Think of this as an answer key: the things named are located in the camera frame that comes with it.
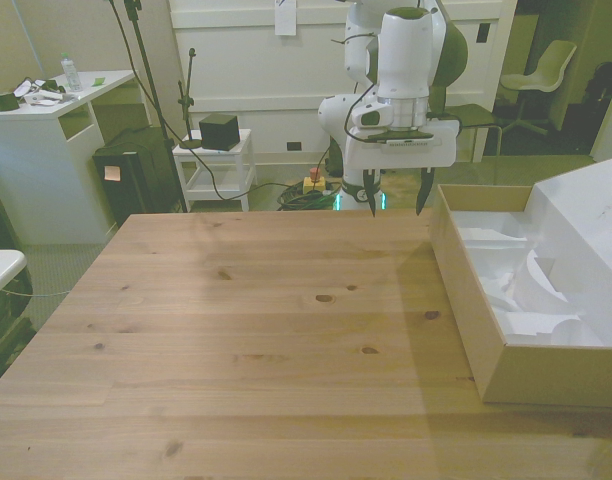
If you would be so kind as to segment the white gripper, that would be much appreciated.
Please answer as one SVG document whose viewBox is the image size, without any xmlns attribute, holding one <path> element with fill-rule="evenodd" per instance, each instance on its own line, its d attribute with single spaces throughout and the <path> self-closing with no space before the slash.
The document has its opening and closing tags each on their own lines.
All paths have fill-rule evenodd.
<svg viewBox="0 0 612 480">
<path fill-rule="evenodd" d="M 351 129 L 346 145 L 346 167 L 366 169 L 363 184 L 372 215 L 376 213 L 375 170 L 422 168 L 416 198 L 419 215 L 434 182 L 433 167 L 448 167 L 456 160 L 457 120 L 431 120 L 418 130 L 393 131 L 383 128 Z"/>
</svg>

